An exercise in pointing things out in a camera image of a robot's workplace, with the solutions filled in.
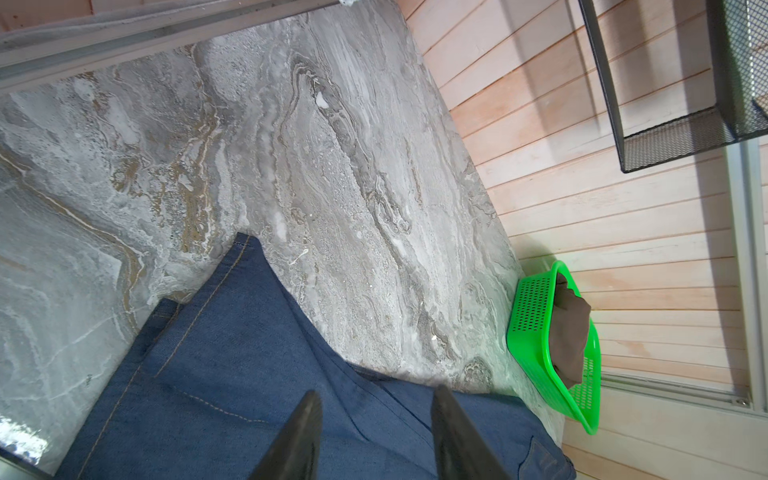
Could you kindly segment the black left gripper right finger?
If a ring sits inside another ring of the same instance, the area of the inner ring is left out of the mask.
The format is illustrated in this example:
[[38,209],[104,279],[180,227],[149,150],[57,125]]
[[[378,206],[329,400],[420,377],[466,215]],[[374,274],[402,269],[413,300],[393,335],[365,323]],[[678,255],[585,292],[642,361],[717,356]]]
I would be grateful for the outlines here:
[[438,479],[510,479],[445,385],[435,389],[430,413]]

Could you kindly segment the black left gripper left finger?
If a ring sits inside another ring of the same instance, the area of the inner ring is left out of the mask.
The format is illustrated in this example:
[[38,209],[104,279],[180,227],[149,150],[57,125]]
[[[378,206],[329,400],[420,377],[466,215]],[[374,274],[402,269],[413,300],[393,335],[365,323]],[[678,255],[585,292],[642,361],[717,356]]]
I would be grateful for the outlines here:
[[322,422],[322,400],[316,391],[309,390],[249,479],[316,479]]

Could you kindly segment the dark blue denim jeans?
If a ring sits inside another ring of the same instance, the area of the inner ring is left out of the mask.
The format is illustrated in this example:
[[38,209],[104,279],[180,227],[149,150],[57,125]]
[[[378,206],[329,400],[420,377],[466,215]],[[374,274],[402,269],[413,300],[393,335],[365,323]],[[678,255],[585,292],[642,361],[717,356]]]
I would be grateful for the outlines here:
[[187,304],[157,305],[56,475],[244,479],[311,390],[320,478],[436,477],[433,389],[345,361],[241,233]]

